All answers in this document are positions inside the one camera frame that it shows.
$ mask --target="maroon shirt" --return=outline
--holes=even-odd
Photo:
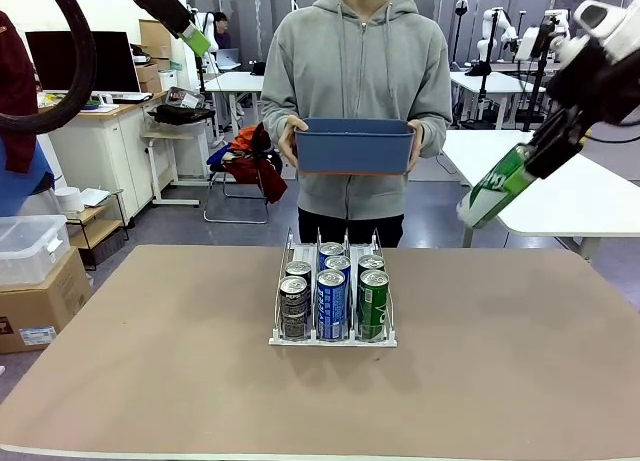
[[[0,113],[24,116],[38,112],[33,65],[15,26],[0,11]],[[0,131],[7,153],[7,171],[29,171],[36,147],[34,134]]]

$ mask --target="black monitor screen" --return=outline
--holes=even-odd
[[[93,31],[98,70],[94,91],[139,93],[127,33]],[[69,31],[27,33],[29,50],[43,90],[68,90],[76,69],[75,47]]]

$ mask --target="can rack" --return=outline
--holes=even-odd
[[[385,315],[385,322],[382,330],[382,335],[375,341],[365,341],[358,339],[358,316],[357,316],[357,289],[358,280],[357,276],[350,276],[349,282],[351,284],[351,326],[348,329],[348,337],[341,340],[324,340],[318,337],[316,331],[317,315],[316,315],[316,275],[318,273],[318,252],[322,239],[320,233],[318,233],[318,242],[316,244],[296,244],[293,240],[293,232],[289,228],[287,234],[287,241],[282,253],[282,262],[280,264],[280,274],[278,279],[282,279],[285,276],[285,267],[291,261],[306,261],[311,265],[311,316],[308,320],[308,335],[304,339],[292,340],[286,339],[282,330],[280,329],[280,295],[279,295],[279,283],[276,287],[276,300],[274,311],[274,327],[269,344],[272,346],[355,346],[365,348],[395,348],[398,346],[396,341],[396,332],[393,320],[393,300],[391,297],[391,283],[389,283],[389,294],[387,297],[387,309]],[[345,248],[345,254],[348,253],[351,260],[352,273],[358,271],[358,260],[361,256],[367,254],[376,254],[384,259],[382,249],[378,242],[377,232],[373,234],[371,238],[371,244],[366,245],[350,245],[348,233],[345,235],[345,241],[343,244]]]

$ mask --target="blue plastic box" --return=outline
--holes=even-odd
[[[304,120],[296,132],[298,169],[327,174],[404,174],[413,129],[397,119]]]

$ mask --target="person in background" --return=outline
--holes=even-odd
[[[276,31],[262,90],[263,120],[297,167],[300,118],[401,119],[414,131],[409,171],[440,153],[451,123],[447,43],[413,0],[318,0]],[[408,176],[298,173],[300,240],[395,247],[403,234]]]
[[[213,14],[213,22],[216,25],[215,38],[220,49],[231,49],[231,36],[229,35],[229,20],[227,15],[218,11]]]
[[[0,11],[0,113],[37,112],[33,65],[16,28]],[[34,134],[0,132],[0,216],[59,213],[53,184]]]

